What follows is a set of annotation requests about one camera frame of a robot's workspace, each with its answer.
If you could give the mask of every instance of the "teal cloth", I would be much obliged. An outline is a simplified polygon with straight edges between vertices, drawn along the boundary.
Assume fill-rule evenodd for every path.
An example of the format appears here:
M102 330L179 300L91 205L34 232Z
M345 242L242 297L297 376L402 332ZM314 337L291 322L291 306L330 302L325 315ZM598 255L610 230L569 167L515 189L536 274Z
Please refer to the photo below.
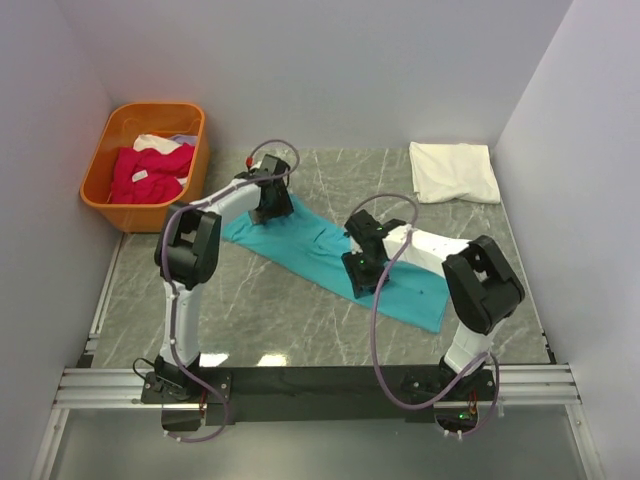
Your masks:
M294 212L253 225L240 215L222 231L225 240L242 245L321 287L371 308L373 295L355 298L344 269L350 241L344 229L309 210L291 195ZM378 311L402 322L439 333L449 298L447 282L435 273L398 262L382 289Z

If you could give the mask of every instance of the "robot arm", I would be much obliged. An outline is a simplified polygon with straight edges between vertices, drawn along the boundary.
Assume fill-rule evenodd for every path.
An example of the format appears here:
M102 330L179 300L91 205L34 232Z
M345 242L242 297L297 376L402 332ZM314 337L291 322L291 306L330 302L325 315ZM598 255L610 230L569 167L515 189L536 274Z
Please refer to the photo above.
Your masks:
M175 345L178 356L187 368L197 366L200 347L198 345L198 323L200 302L204 283L213 275L218 263L220 234L222 228L249 212L254 223L264 223L270 218L286 216L293 212L293 206L282 179L251 185L233 190L219 197L220 192L244 183L247 179L278 175L289 170L283 160L265 155L263 160L252 166L248 172L236 176L224 189L194 202L200 207L178 213L180 217L169 232L167 258L171 278L177 289L179 303L175 318ZM184 204L175 203L169 207L167 219L171 218ZM155 252L155 262L161 265L162 236ZM171 304L174 293L165 281L165 334L160 354L155 361L155 369L171 383L183 383L171 353Z
M404 245L411 227L400 220L382 225L360 210L347 220L345 228L352 251L342 260L354 294L371 294L385 263ZM455 374L489 351L502 320L524 300L522 284L495 241L487 236L468 241L414 230L410 245L398 260L447 280L460 324L441 363Z

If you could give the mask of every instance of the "cable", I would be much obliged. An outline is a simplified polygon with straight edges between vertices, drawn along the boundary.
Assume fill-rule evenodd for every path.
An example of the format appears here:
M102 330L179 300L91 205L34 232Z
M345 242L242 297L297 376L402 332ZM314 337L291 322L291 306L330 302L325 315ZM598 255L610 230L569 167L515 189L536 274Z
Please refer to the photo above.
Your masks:
M144 375L142 375L137 369L136 369L136 363L138 362L144 362L147 365L149 365L151 368L153 368L153 362L151 362L151 360L147 360L144 357L138 357L133 361L133 365L131 365L131 368L133 369L133 373L135 373L136 375L138 375L142 380L146 381L146 378Z
M480 409L478 408L478 399L476 398L474 401L473 409L476 411L476 428L478 427L478 423L480 423Z
M218 390L213 388L207 382L205 382L204 380L200 379L197 375L194 375L193 373L191 373L187 369L187 367L184 365L184 363L182 362L180 357L178 356L178 349L177 349L177 346L176 346L176 322L177 322L179 292L178 292L178 288L176 287L175 282L171 278L171 272L169 271L169 259L167 257L167 247L169 245L169 232L173 230L173 226L177 222L177 219L180 217L180 215L185 213L185 212L188 212L190 210L195 210L195 209L198 209L198 208L201 208L201 207L206 207L206 206L212 205L213 203L215 203L218 200L226 197L227 195L229 195L230 193L234 192L235 190L237 190L239 188L242 188L242 187L246 187L247 185L251 185L251 184L257 183L257 182L269 181L269 180L278 180L280 178L289 176L291 173L293 173L298 168L298 166L300 165L300 153L298 152L296 147L294 147L292 144L290 144L289 142L287 142L285 140L272 139L272 140L264 141L264 142L259 144L257 147L255 147L251 151L251 153L249 154L249 158L253 158L253 156L258 152L258 150L260 150L261 148L265 147L266 145L270 145L270 144L273 144L273 143L282 143L283 145L286 145L289 149L291 149L291 151L293 152L293 154L296 157L296 161L293 164L293 166L291 167L291 169L286 170L284 173L281 173L281 174L278 174L278 175L271 175L269 177L259 177L259 178L252 178L252 179L245 180L244 182L240 182L240 183L237 183L235 185L232 185L231 187L223 190L222 192L220 192L217 195L214 195L211 198L207 198L206 200L202 200L200 202L194 202L194 203L191 203L189 205L185 205L184 207L179 208L178 210L176 210L176 212L167 221L167 224L166 224L165 229L164 229L164 233L163 233L163 236L162 236L162 250L160 251L160 260L161 260L160 263L161 263L162 274L163 274L164 279L166 280L166 282L171 286L171 293L172 293L171 319L170 319L170 327L169 327L169 330L170 330L170 332L169 332L169 341L170 341L171 355L173 357L173 361L176 363L176 365L178 366L180 371L187 378L189 378L190 380L192 380L193 382L197 383L202 388L204 388L205 390L207 390L208 392L213 394L216 397L216 399L219 402L222 403L222 406L224 408L224 419L222 420L222 425L220 425L220 427L216 431L214 431L213 433L211 433L209 435L205 435L204 437L199 437L199 438L185 438L185 437L181 437L181 436L179 436L179 435L177 435L177 434L175 434L173 432L168 432L167 433L168 436L170 436L171 438L174 438L175 440L177 440L179 442L199 443L199 442L206 442L208 440L211 440L211 439L217 437L218 435L220 435L222 433L222 431L225 429L225 427L229 423L229 420L230 420L229 417L231 415L231 412L230 412L230 409L229 409L229 404L228 404L227 400L224 398L224 396L222 396L222 394Z
M415 228L416 221L418 220L418 205L412 199L407 197L406 195L400 195L400 194L397 194L397 193L378 193L376 195L372 195L371 197L369 197L369 198L363 200L362 202L360 202L360 204L358 204L358 206L353 209L353 211L351 212L351 215L356 213L360 208L362 208L364 205L369 203L371 200L374 200L376 198L382 198L382 197L391 197L391 198L398 198L400 200L405 200L407 203L409 203L413 207L413 215L411 217L411 220L409 221L409 228L407 230L407 238L405 239L404 243L402 244L402 246L400 247L398 252L393 256L393 258L391 258L389 260L389 262L387 262L387 265L385 266L385 268L384 268L384 270L382 272L382 275L380 275L380 279L378 280L378 283L376 284L376 290L375 290L375 293L373 295L373 306L371 307L371 325L370 325L370 329L369 329L369 340L370 340L370 347L371 347L371 360L372 360L372 363L373 363L373 371L376 374L376 378L378 379L378 383L380 384L380 388L382 388L382 391L384 392L385 396L391 401L391 403L393 403L397 407L400 407L400 408L405 409L405 410L416 411L416 410L422 410L422 409L425 409L425 408L429 408L429 407L433 406L436 402L442 400L442 398L444 398L445 395L447 395L453 389L453 387L455 387L458 384L458 382L460 380L462 380L462 378L464 378L464 376L465 376L465 374L467 372L469 372L472 369L474 369L475 367L479 366L482 362L484 362L490 356L493 359L493 363L494 363L495 368L496 368L495 395L494 395L494 398L493 398L493 402L491 403L491 407L489 409L489 413L483 418L483 421L481 423L477 424L474 429L469 430L468 432L462 433L463 436L464 435L469 435L469 434L477 431L479 428L481 428L482 426L484 426L486 424L486 422L489 419L489 417L491 417L491 415L493 414L493 411L495 410L496 404L498 403L499 384L500 384L500 368L498 366L498 359L495 357L495 355L493 355L492 353L488 353L488 352L483 352L483 353L478 354L462 370L460 370L460 373L458 373L453 378L453 380L451 380L451 382L440 393L438 393L435 397L431 398L430 400L427 400L426 402L418 403L418 404L404 403L402 400L398 399L393 394L393 392L391 392L391 389L387 385L387 383L386 383L386 381L384 379L384 376L382 375L382 369L380 368L380 363L379 363L379 360L378 360L378 347L377 347L377 344L376 344L377 343L376 342L376 325L377 325L377 317L378 317L378 303L380 302L380 294L382 292L382 286L384 285L384 280L389 275L389 272L391 271L391 269L393 268L395 263L398 261L398 259L402 256L404 251L409 247L409 245L411 245L411 239L413 237L413 230Z

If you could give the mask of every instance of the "plastic laundry basket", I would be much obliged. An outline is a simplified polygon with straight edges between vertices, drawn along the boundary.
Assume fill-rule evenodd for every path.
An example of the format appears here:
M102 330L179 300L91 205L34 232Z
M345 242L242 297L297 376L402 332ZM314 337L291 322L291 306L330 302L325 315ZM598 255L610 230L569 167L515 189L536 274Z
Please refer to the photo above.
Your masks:
M182 193L167 203L127 205L109 203L113 169L120 147L133 146L143 133L161 137L176 134L197 135L193 161ZM159 232L169 205L191 202L201 197L209 164L209 143L205 134L204 112L189 103L132 103L114 111L102 132L80 196L123 232Z

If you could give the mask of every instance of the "marble surface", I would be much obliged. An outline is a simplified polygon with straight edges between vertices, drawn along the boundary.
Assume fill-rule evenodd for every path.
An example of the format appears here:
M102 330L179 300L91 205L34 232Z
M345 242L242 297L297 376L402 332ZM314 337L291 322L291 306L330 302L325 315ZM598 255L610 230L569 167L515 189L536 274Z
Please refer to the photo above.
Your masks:
M225 186L242 170L247 151L214 154L205 191ZM289 162L284 149L272 150ZM405 149L304 150L290 191L313 211L344 224L360 200L380 192L412 192ZM409 218L395 199L372 202L381 221ZM523 277L502 205L450 201L421 205L418 227L449 237L492 236ZM93 367L128 368L138 356L155 358L164 329L164 293L153 262L156 235L128 235L114 272ZM545 337L529 291L496 336L494 351L505 363L548 363ZM224 243L218 268L205 287L200 345L205 358L232 366L261 364L361 365L369 354L369 310L338 297L288 270ZM378 350L387 364L436 363L449 347L458 320L447 306L442 331L434 335L379 316Z

